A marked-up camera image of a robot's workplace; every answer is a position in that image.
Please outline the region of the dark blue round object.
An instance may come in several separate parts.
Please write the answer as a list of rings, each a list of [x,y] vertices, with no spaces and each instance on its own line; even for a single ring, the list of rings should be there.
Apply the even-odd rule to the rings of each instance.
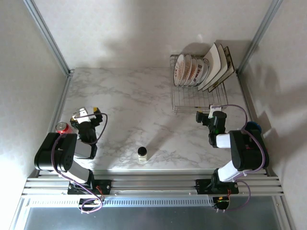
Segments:
[[[260,133],[262,133],[261,126],[254,121],[248,121],[246,126],[245,126],[245,130],[246,131],[258,130]]]

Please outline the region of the round plate blue lettered rim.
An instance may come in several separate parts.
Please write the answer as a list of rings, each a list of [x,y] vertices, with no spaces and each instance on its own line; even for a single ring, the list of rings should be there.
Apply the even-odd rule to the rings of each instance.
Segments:
[[[201,72],[201,77],[199,80],[196,82],[196,86],[201,85],[205,79],[208,77],[209,70],[210,70],[210,62],[207,58],[203,58],[203,67],[202,67],[202,72]]]

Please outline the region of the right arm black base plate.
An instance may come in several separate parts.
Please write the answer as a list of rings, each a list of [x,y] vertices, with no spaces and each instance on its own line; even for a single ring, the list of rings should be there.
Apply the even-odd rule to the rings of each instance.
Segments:
[[[238,194],[237,183],[213,182],[211,179],[197,179],[194,186],[198,195]]]

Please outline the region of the right aluminium frame post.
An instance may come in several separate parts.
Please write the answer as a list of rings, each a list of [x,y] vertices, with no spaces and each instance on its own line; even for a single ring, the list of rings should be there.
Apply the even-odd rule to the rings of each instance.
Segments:
[[[251,57],[255,53],[258,45],[260,44],[260,41],[264,37],[267,29],[269,28],[272,20],[274,19],[278,9],[280,8],[281,4],[283,3],[283,0],[272,0],[268,10],[266,11],[253,39],[251,40],[251,43],[243,57],[243,60],[241,61],[239,67],[236,70],[237,76],[240,78],[243,74],[245,68],[247,67]]]

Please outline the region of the right small circuit board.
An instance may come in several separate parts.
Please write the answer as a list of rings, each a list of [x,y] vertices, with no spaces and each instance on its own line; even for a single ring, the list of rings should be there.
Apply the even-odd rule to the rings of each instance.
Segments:
[[[228,196],[213,197],[213,208],[216,210],[226,210],[230,204],[230,198]]]

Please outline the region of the square floral plate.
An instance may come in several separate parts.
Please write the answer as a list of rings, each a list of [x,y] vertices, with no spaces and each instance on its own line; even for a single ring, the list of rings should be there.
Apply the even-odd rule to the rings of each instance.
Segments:
[[[230,54],[230,50],[229,48],[226,46],[224,47],[224,52],[225,52],[225,55],[226,55],[226,60],[227,60],[227,65],[228,65],[228,69],[226,71],[226,73],[222,76],[222,80],[220,83],[218,83],[218,85],[220,85],[221,83],[223,83],[229,76],[231,76],[234,71],[235,71],[235,68],[234,68],[234,64],[233,64],[233,61],[232,61],[232,57],[231,57],[231,54]],[[210,87],[210,90],[214,90],[217,86],[215,86],[214,88],[213,87]]]

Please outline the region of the aluminium side rail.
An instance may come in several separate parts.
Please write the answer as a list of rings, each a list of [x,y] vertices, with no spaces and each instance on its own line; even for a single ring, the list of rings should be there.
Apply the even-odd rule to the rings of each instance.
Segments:
[[[54,173],[60,177],[68,172],[73,165],[77,140],[77,135],[74,133],[60,134],[55,130],[55,126],[62,115],[71,79],[72,76],[70,75],[65,81],[56,114],[51,122],[50,132],[47,133],[34,158],[34,166],[37,170]]]
[[[245,105],[246,105],[246,108],[247,108],[247,111],[248,111],[249,118],[252,121],[256,122],[257,124],[259,124],[261,126],[260,121],[257,117],[257,113],[256,113],[256,110],[255,110],[251,95],[250,95],[249,90],[248,90],[248,87],[246,86],[246,84],[243,81],[243,77],[241,77],[237,74],[237,79],[238,79],[238,83],[240,85],[241,92],[243,94],[243,98],[244,98],[244,102],[245,102]],[[268,176],[277,176],[276,173],[273,171],[272,166],[270,164],[266,168],[266,173],[267,173]]]

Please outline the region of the left aluminium side rail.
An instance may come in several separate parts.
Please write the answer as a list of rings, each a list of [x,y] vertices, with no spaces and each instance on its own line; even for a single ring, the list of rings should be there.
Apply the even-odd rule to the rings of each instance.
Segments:
[[[70,75],[65,81],[56,114],[51,122],[50,132],[47,133],[34,158],[34,166],[37,170],[54,173],[60,177],[68,172],[73,165],[77,140],[77,135],[74,133],[60,134],[55,130],[55,126],[62,115],[71,79],[72,76]]]

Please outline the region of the right aluminium side rail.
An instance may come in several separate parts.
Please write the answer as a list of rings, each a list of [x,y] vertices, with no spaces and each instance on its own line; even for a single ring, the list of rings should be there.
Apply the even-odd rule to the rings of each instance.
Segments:
[[[249,118],[252,121],[256,122],[257,124],[259,124],[261,126],[260,121],[257,117],[257,113],[256,113],[256,110],[255,110],[251,95],[250,95],[249,90],[248,90],[248,87],[246,86],[246,84],[243,81],[243,77],[241,77],[237,74],[237,79],[238,79],[238,83],[240,85],[241,92],[243,94],[243,98],[244,98],[244,102],[245,102],[245,105],[246,105],[246,108],[247,108],[247,111],[248,111]],[[266,173],[267,173],[268,176],[277,176],[276,173],[273,171],[272,166],[270,164],[266,168]]]

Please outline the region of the brushed metal panel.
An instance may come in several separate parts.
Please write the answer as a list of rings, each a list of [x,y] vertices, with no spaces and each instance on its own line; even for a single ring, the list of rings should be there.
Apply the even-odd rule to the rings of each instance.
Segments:
[[[282,198],[230,199],[231,210],[206,206],[107,207],[82,214],[73,205],[21,199],[9,230],[298,230]]]

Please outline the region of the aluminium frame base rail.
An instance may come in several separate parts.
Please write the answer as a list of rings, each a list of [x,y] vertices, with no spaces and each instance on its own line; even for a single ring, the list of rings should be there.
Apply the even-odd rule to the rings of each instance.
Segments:
[[[195,196],[196,180],[210,179],[213,170],[94,170],[97,180],[111,180],[110,196]],[[40,171],[27,178],[22,196],[66,195],[69,182],[54,173]],[[239,179],[239,196],[283,196],[277,176],[266,170]]]

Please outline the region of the slotted metal strip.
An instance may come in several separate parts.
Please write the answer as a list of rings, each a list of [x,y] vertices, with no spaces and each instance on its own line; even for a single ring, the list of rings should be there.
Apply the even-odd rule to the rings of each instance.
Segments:
[[[67,196],[31,198],[29,207],[80,207],[84,200]],[[212,207],[213,199],[208,196],[187,197],[120,197],[109,196],[103,207]]]

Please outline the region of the left aluminium frame post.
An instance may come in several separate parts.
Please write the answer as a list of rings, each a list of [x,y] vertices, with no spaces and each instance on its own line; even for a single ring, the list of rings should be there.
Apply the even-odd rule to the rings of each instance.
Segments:
[[[69,77],[71,75],[71,69],[69,68],[67,62],[65,61],[64,56],[62,55],[58,45],[56,44],[55,39],[53,38],[43,16],[41,15],[36,3],[34,0],[23,0],[26,8],[31,14],[34,22],[36,23],[42,37],[49,46],[51,52],[55,56],[56,61],[58,62],[62,72]]]

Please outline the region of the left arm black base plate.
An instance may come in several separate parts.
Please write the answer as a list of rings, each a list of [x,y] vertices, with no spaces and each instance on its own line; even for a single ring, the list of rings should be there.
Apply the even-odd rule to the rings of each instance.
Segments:
[[[91,182],[87,182],[82,184],[85,188],[87,188],[90,192],[94,193],[95,195],[109,195],[111,191],[111,180],[94,180]],[[86,194],[89,195],[90,193],[81,188],[77,184],[69,183],[68,188],[69,195],[81,195]]]

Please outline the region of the aluminium frame post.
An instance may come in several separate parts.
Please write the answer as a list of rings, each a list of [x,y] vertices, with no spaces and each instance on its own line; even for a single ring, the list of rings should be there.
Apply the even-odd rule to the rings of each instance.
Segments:
[[[23,0],[26,8],[31,14],[34,22],[36,23],[42,37],[49,46],[51,52],[55,56],[56,61],[58,62],[62,72],[69,77],[71,75],[71,69],[69,68],[67,62],[65,61],[64,56],[62,55],[58,45],[56,44],[55,39],[53,38],[43,16],[41,15],[36,3],[34,0]]]
[[[269,28],[272,20],[274,19],[278,9],[280,8],[281,4],[283,3],[283,0],[272,0],[268,10],[266,11],[253,39],[251,40],[251,43],[243,57],[243,60],[241,61],[239,67],[236,70],[237,76],[240,78],[243,74],[245,68],[247,67],[251,57],[255,53],[258,45],[260,44],[260,41],[264,37],[267,29]]]

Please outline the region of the red soda can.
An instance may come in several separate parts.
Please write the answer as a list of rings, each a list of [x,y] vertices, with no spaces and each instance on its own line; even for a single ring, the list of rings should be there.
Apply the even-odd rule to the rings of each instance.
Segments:
[[[60,121],[56,124],[55,130],[60,134],[72,134],[74,133],[73,129],[66,122]]]

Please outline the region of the small jar black lid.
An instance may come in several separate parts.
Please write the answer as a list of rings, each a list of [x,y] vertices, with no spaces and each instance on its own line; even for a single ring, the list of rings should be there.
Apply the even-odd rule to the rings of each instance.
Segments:
[[[140,162],[148,161],[148,155],[147,155],[146,147],[139,147],[137,153],[138,153],[138,159],[139,159]]]

